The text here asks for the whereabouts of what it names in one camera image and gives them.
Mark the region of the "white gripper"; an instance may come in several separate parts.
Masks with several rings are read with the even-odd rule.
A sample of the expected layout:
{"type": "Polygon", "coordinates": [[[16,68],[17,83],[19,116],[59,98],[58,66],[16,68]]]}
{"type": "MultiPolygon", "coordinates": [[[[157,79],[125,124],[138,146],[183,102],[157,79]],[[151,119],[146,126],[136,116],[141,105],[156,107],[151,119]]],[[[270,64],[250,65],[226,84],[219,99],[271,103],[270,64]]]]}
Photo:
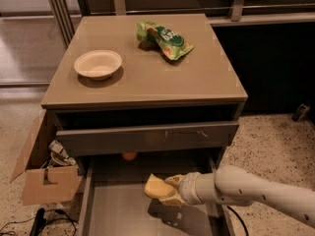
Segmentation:
{"type": "Polygon", "coordinates": [[[200,176],[199,172],[192,172],[186,175],[177,174],[167,177],[164,182],[173,186],[179,187],[179,195],[174,194],[169,197],[160,198],[159,201],[165,206],[181,207],[184,204],[187,206],[201,205],[203,202],[197,195],[196,183],[200,176]]]}

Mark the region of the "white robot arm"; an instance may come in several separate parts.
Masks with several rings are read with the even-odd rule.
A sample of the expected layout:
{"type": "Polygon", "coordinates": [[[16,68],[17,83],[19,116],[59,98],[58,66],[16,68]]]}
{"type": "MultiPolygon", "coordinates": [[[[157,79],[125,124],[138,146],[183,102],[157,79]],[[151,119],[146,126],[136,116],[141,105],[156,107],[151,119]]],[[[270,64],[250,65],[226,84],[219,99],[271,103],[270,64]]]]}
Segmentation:
{"type": "Polygon", "coordinates": [[[214,173],[175,175],[164,182],[173,187],[158,199],[167,206],[250,206],[257,202],[315,227],[314,190],[269,181],[237,166],[221,166],[214,173]]]}

